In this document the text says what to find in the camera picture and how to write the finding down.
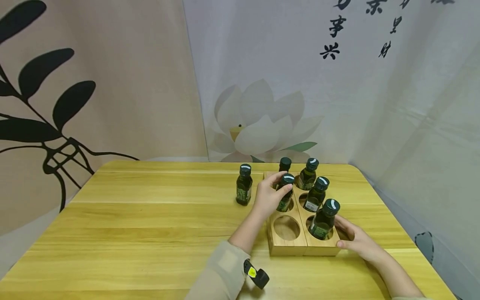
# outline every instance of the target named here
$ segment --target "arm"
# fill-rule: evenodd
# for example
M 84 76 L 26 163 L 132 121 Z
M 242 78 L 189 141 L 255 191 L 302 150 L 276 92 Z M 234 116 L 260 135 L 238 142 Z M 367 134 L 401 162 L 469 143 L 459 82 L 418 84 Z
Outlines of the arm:
M 403 267 L 363 229 L 338 215 L 335 217 L 335 226 L 346 232 L 351 239 L 338 241 L 337 247 L 355 251 L 371 263 L 380 273 L 392 298 L 425 297 Z
M 276 210 L 292 185 L 275 191 L 272 185 L 286 172 L 273 174 L 258 184 L 253 208 L 227 241 L 210 256 L 186 300 L 234 300 L 245 281 L 243 262 L 250 258 L 253 243 L 265 220 Z
M 275 191 L 272 186 L 282 178 L 286 171 L 272 174 L 258 184 L 255 203 L 248 216 L 243 220 L 228 242 L 250 254 L 257 234 L 267 218 L 276 210 L 278 203 L 292 189 L 288 184 Z

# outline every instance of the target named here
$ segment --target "wrist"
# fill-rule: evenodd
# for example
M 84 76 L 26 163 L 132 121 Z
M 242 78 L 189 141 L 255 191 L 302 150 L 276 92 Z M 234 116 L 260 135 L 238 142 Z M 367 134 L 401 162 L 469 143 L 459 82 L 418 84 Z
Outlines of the wrist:
M 264 223 L 268 219 L 268 216 L 266 216 L 261 209 L 254 206 L 248 214 L 248 218 Z
M 373 258 L 369 263 L 378 269 L 382 266 L 390 264 L 392 260 L 395 261 L 387 251 L 380 249 L 380 251 L 375 255 L 375 258 Z

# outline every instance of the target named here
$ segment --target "left hand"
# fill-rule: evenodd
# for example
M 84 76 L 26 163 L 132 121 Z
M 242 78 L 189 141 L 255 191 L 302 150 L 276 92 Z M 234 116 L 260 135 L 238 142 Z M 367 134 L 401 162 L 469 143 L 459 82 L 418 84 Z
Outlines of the left hand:
M 272 174 L 258 184 L 252 213 L 258 214 L 259 217 L 266 220 L 276 210 L 283 196 L 293 188 L 292 184 L 287 184 L 278 191 L 272 188 L 286 173 L 286 171 L 282 171 Z

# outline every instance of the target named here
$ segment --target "right hand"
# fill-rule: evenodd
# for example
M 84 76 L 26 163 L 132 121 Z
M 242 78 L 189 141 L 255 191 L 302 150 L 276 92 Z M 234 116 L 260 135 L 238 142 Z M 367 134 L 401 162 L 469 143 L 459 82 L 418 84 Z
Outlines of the right hand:
M 362 228 L 342 216 L 335 216 L 335 226 L 343 230 L 350 240 L 339 240 L 336 245 L 341 249 L 352 250 L 370 263 L 376 263 L 389 254 L 380 247 Z
M 257 195 L 255 196 L 255 202 L 253 203 L 252 213 L 266 220 L 274 211 L 276 211 L 280 200 L 282 200 L 283 196 L 293 188 L 293 185 L 287 184 L 278 191 L 273 189 L 273 185 L 278 183 L 286 173 L 287 171 L 282 171 L 271 174 L 258 183 Z

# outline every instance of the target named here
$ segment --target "fabric backdrop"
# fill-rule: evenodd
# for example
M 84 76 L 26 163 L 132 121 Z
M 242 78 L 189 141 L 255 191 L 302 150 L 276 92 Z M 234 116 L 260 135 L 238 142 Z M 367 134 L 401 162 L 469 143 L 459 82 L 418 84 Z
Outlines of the fabric backdrop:
M 19 3 L 0 1 L 0 278 L 102 164 L 206 159 L 181 1 Z
M 476 299 L 480 2 L 184 7 L 210 160 L 357 166 L 452 291 Z

